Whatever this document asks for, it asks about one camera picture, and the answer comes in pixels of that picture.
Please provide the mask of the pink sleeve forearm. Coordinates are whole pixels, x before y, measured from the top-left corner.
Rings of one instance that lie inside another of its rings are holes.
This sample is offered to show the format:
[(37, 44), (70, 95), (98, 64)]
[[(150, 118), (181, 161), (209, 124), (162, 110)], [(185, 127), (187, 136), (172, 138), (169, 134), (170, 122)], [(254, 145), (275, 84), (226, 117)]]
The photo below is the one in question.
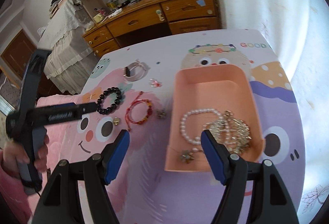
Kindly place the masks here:
[(1, 223), (28, 223), (31, 209), (19, 179), (1, 167)]

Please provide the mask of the person's left hand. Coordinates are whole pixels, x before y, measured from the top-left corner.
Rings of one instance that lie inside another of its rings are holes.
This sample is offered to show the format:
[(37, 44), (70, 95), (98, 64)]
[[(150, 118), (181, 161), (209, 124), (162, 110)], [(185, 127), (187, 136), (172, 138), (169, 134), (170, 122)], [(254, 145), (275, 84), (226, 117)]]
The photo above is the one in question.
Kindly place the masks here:
[[(47, 170), (47, 154), (49, 143), (49, 136), (45, 135), (44, 144), (38, 150), (37, 158), (35, 159), (34, 166), (40, 172), (44, 172)], [(2, 168), (12, 177), (19, 176), (18, 163), (29, 164), (30, 159), (21, 144), (15, 141), (7, 141), (5, 143), (5, 147), (3, 149), (3, 160), (2, 160)]]

